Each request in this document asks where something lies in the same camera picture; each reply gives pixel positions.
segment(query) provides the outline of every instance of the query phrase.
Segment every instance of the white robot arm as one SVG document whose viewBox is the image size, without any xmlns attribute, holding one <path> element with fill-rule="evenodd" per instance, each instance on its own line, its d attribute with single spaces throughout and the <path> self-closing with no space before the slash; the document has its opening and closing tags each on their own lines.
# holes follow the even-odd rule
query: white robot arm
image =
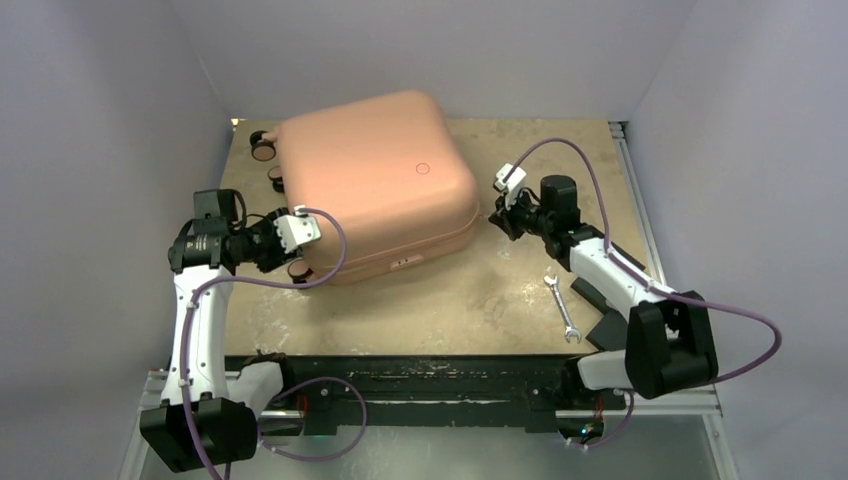
<svg viewBox="0 0 848 480">
<path fill-rule="evenodd" d="M 242 215 L 236 212 L 236 200 Z M 208 287 L 195 304 L 193 294 L 216 279 L 232 277 L 243 262 L 269 272 L 300 255 L 300 247 L 319 240 L 315 218 L 300 212 L 275 210 L 247 226 L 244 204 L 234 190 L 209 190 L 194 195 L 195 218 L 188 222 L 168 251 L 177 297 L 177 319 L 171 367 L 158 408 L 140 417 L 142 436 L 175 472 L 203 465 L 191 445 L 183 409 L 188 387 L 195 423 L 202 430 L 206 453 L 216 464 L 251 458 L 256 450 L 257 418 L 283 390 L 283 372 L 275 356 L 244 367 L 227 384 L 224 373 L 224 332 L 231 282 Z M 186 312 L 191 312 L 187 342 Z M 181 378 L 178 359 L 186 349 L 188 381 Z"/>
<path fill-rule="evenodd" d="M 612 244 L 605 248 L 603 233 L 580 221 L 573 179 L 545 177 L 536 196 L 525 178 L 521 168 L 509 164 L 498 171 L 494 187 L 501 196 L 489 221 L 510 240 L 525 233 L 541 237 L 551 258 L 588 281 L 628 320 L 624 350 L 578 360 L 583 386 L 635 390 L 655 398 L 714 379 L 718 362 L 707 310 L 662 295 L 676 292 L 655 282 Z M 701 299 L 695 292 L 677 295 Z M 668 339 L 666 327 L 678 332 L 677 338 Z"/>
</svg>

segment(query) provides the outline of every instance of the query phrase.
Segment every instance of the gray wall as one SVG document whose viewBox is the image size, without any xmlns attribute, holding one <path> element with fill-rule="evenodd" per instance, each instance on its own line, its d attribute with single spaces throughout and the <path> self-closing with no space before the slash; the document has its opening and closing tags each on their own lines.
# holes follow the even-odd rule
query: gray wall
<svg viewBox="0 0 848 480">
<path fill-rule="evenodd" d="M 232 125 L 167 2 L 0 2 L 3 478 L 115 478 Z"/>
<path fill-rule="evenodd" d="M 848 4 L 700 1 L 628 135 L 674 285 L 776 319 L 721 385 L 742 477 L 845 478 Z M 770 333 L 715 315 L 724 371 Z"/>
<path fill-rule="evenodd" d="M 461 117 L 626 119 L 695 0 L 173 0 L 228 113 L 405 88 Z"/>
</svg>

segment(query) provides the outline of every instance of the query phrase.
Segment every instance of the pink suitcase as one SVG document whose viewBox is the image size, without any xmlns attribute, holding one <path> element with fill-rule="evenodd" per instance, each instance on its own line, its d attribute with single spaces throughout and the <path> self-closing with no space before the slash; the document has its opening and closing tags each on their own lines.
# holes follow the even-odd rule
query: pink suitcase
<svg viewBox="0 0 848 480">
<path fill-rule="evenodd" d="M 288 205 L 325 210 L 345 229 L 347 261 L 331 283 L 407 268 L 471 242 L 476 181 L 429 95 L 406 91 L 301 115 L 263 138 L 276 147 Z M 321 240 L 303 252 L 320 277 L 340 245 L 329 222 L 319 225 Z"/>
</svg>

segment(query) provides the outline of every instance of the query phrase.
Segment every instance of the metal wrench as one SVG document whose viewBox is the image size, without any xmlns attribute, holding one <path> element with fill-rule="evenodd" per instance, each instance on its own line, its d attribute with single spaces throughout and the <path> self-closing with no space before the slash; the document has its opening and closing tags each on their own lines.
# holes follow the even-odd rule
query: metal wrench
<svg viewBox="0 0 848 480">
<path fill-rule="evenodd" d="M 551 293 L 554 294 L 554 300 L 556 301 L 557 308 L 559 308 L 560 315 L 562 315 L 562 321 L 565 322 L 565 341 L 571 343 L 571 339 L 576 338 L 577 343 L 580 343 L 583 341 L 583 334 L 574 326 L 571 315 L 568 314 L 568 310 L 565 308 L 565 301 L 562 299 L 562 294 L 559 293 L 559 278 L 556 275 L 553 277 L 545 275 L 545 284 L 551 289 Z"/>
</svg>

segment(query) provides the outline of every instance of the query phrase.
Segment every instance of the marble-patterned surface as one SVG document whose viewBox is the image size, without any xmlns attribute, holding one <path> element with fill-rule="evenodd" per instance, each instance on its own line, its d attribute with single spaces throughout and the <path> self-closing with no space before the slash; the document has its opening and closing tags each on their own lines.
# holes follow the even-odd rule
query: marble-patterned surface
<svg viewBox="0 0 848 480">
<path fill-rule="evenodd" d="M 248 136 L 276 121 L 242 121 L 221 186 L 240 190 L 248 210 L 267 213 L 285 203 L 266 179 L 273 162 L 250 157 Z M 562 292 L 584 336 L 600 314 L 567 286 L 573 275 L 546 254 L 541 240 L 510 242 L 486 217 L 493 210 L 494 173 L 534 142 L 567 137 L 583 147 L 600 178 L 613 239 L 641 262 L 645 249 L 615 146 L 603 120 L 451 119 L 451 133 L 479 182 L 481 216 L 466 250 L 347 286 L 301 292 L 237 284 L 227 315 L 227 354 L 584 353 L 586 341 L 567 344 L 546 273 L 560 276 Z M 572 176 L 584 220 L 602 228 L 589 175 L 575 152 L 546 145 L 525 163 L 528 185 L 541 177 Z M 285 269 L 262 275 L 250 265 L 239 273 L 289 280 Z"/>
</svg>

